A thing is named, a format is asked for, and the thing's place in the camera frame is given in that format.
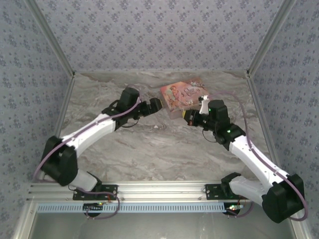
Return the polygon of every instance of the marble surface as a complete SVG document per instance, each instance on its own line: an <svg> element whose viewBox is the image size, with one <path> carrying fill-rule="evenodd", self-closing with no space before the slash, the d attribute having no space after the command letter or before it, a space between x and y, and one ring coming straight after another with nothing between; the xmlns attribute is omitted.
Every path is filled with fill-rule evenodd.
<svg viewBox="0 0 319 239"><path fill-rule="evenodd" d="M61 135L67 135L93 120L118 99L129 84L148 100L160 96L160 87L199 76L210 93L233 91L248 115L252 140L268 152L244 72L106 72L75 75L75 84ZM239 104L221 96L231 121L244 128ZM206 137L213 140L206 132ZM170 120L165 109L141 118L132 128L120 128L91 145L78 158L79 168L102 181L220 180L232 172L255 178L247 166L219 145L206 141L201 128L187 126L183 119Z"/></svg>

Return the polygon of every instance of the floral wallpaper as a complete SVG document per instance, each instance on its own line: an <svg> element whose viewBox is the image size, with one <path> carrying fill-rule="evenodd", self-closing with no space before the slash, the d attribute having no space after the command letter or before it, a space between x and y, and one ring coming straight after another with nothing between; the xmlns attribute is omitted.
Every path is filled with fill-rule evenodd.
<svg viewBox="0 0 319 239"><path fill-rule="evenodd" d="M298 0L254 76L283 168L304 180L319 238L319 2Z"/></svg>
<svg viewBox="0 0 319 239"><path fill-rule="evenodd" d="M282 0L37 0L75 71L247 69Z"/></svg>
<svg viewBox="0 0 319 239"><path fill-rule="evenodd" d="M24 1L0 9L0 238L9 239L69 80Z"/></svg>

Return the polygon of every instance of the wire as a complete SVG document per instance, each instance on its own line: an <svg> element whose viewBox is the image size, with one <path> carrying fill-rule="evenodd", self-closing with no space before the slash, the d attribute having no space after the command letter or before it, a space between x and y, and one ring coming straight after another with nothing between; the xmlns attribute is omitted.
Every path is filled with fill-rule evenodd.
<svg viewBox="0 0 319 239"><path fill-rule="evenodd" d="M69 189L70 191L75 192L75 190L74 190L74 189L70 189L70 185L68 185L68 189Z"/></svg>
<svg viewBox="0 0 319 239"><path fill-rule="evenodd" d="M210 140L208 140L208 139L205 137L205 135L204 135L204 129L203 129L203 131L202 131L201 133L203 134L204 138L205 138L208 142L217 143L217 141L210 141Z"/></svg>
<svg viewBox="0 0 319 239"><path fill-rule="evenodd" d="M262 159L261 156L259 156L259 154L253 149L252 147L252 143L251 143L251 140L250 140L250 136L249 136L249 129L248 129L248 123L247 123L247 116L246 116L246 113L245 113L245 109L244 109L244 106L243 104L241 103L240 99L232 92L227 92L227 91L223 91L223 92L218 92L218 93L215 93L215 94L212 94L209 96L210 99L212 99L212 97L214 96L217 96L217 95L231 95L232 97L234 97L239 105L240 105L240 108L243 112L243 117L244 117L244 122L245 122L245 129L246 129L246 137L247 137L247 143L249 145L249 148L250 150L253 152L253 154L267 167L269 168L273 173L277 174L280 178L282 178L294 191L295 193L298 195L298 197L300 198L303 206L304 206L304 209L305 209L305 214L302 218L292 218L292 217L289 217L289 219L293 220L293 221L298 221L298 222L301 222L303 220L305 220L307 217L308 217L308 206L307 206L307 203L304 199L304 197L302 196L302 194L299 192L299 190L287 179L284 177L284 175L282 175L281 173L277 172L276 169L272 168L271 165L269 165L264 159Z"/></svg>
<svg viewBox="0 0 319 239"><path fill-rule="evenodd" d="M86 212L85 212L85 215L87 216L88 219L92 219L92 220L103 220L103 219L111 218L111 217L115 216L115 215L119 212L119 210L120 210L120 206L121 206L120 199L119 199L119 197L118 197L116 194L114 194L114 193L110 193L110 192L88 192L88 191L85 191L85 190L82 189L82 188L77 188L77 190L79 190L79 191L81 191L81 192L83 192L83 193L86 193L86 194L93 194L93 195L106 194L106 195L108 195L108 196L113 196L113 197L115 197L116 200L118 201L118 206L116 207L115 211L114 211L112 214L107 215L107 216L104 216L104 217L98 217L98 218L90 217L90 216L89 216L89 211L90 211L90 209L91 209L92 207L94 207L94 206L88 207L88 209L87 209Z"/></svg>
<svg viewBox="0 0 319 239"><path fill-rule="evenodd" d="M240 198L243 198L245 200L244 202L244 207L246 206L246 198L244 198L243 196L239 195Z"/></svg>
<svg viewBox="0 0 319 239"><path fill-rule="evenodd" d="M134 124L132 124L132 125L129 125L129 126L122 126L123 128L132 128L133 126L136 126L137 124L138 124L138 122L139 122L139 119L138 119L138 121L136 121Z"/></svg>
<svg viewBox="0 0 319 239"><path fill-rule="evenodd" d="M90 128L94 127L95 125L101 123L101 122L104 122L106 120L110 120L112 118L116 118L116 117L120 117L120 116L123 116L123 115L126 115L127 113L131 112L138 104L140 103L140 97L138 97L138 99L136 100L136 103L130 108L128 109L127 111L123 112L123 113L120 113L120 114L117 114L117 115L114 115L114 116L107 116L105 118L102 118L96 122L93 122L92 124L86 126L84 129L82 129L81 131L79 131L78 133L76 133L75 135L73 135L72 137L64 140L62 143L60 143L59 145L57 145L55 148L53 148L44 158L43 160L40 162L40 164L37 166L34 174L33 174L33 179L34 180L37 180L37 175L38 175L38 172L40 171L40 169L42 168L42 166L45 164L45 162L50 158L50 156L55 153L58 149L60 149L62 146L66 145L68 142L72 141L72 140L75 140L76 137L78 137L80 134L84 133L85 131L89 130Z"/></svg>

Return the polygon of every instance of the pink box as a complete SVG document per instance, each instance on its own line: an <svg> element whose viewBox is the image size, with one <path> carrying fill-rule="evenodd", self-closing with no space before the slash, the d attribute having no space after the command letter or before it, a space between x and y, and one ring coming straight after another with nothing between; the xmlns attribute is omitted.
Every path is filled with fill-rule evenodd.
<svg viewBox="0 0 319 239"><path fill-rule="evenodd" d="M182 112L189 109L200 109L198 97L209 95L199 77L177 82L160 89L163 104L170 119L182 117Z"/></svg>

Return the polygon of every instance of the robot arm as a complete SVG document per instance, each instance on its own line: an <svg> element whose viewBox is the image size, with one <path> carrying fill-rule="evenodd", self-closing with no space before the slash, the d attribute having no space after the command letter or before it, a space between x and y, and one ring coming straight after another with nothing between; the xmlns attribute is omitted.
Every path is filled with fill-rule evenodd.
<svg viewBox="0 0 319 239"><path fill-rule="evenodd" d="M256 183L247 180L239 173L232 173L221 180L224 194L226 196L241 195L256 202L276 223L280 223L304 208L294 190L278 174L289 180L304 197L302 179L297 174L290 176L252 144L252 149L273 171L257 158L248 146L246 133L239 126L230 123L227 107L222 100L209 101L207 96L199 100L202 101L200 111L188 110L183 114L188 125L200 126L205 131L212 131L216 141L241 159L260 180L260 183Z"/></svg>
<svg viewBox="0 0 319 239"><path fill-rule="evenodd" d="M85 191L98 191L97 187L101 185L101 181L94 175L78 169L77 158L86 148L105 135L116 131L129 119L138 120L140 117L156 113L162 108L159 99L152 98L150 104L147 104L145 101L138 102L139 96L137 90L126 88L119 100L111 103L86 126L62 138L55 136L49 138L42 159L62 142L66 141L66 144L49 157L41 170L61 186L71 185Z"/></svg>

